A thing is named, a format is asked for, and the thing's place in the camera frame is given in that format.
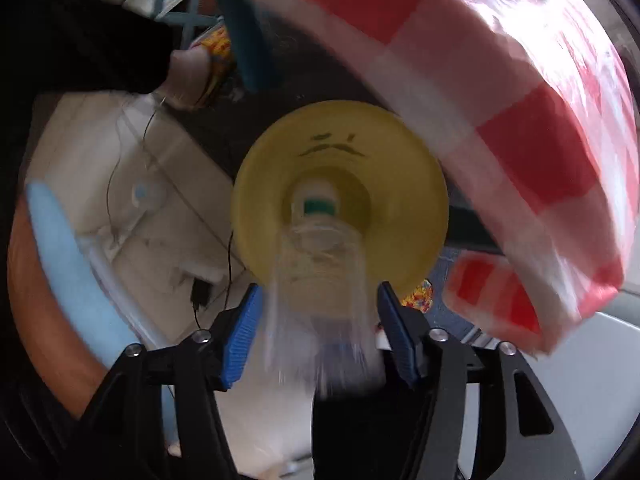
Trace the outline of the red white checkered tablecloth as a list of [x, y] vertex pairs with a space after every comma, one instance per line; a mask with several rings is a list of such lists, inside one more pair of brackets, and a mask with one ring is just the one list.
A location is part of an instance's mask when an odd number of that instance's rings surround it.
[[639, 212], [634, 99], [582, 0], [253, 0], [351, 68], [440, 160], [500, 247], [448, 306], [551, 352], [616, 296]]

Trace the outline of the clear plastic bottle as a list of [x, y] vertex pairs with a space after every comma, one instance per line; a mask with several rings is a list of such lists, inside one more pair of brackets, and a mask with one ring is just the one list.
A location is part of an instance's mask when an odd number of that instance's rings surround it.
[[290, 206], [266, 291], [266, 367], [318, 396], [372, 388], [384, 366], [361, 235], [327, 180], [299, 182]]

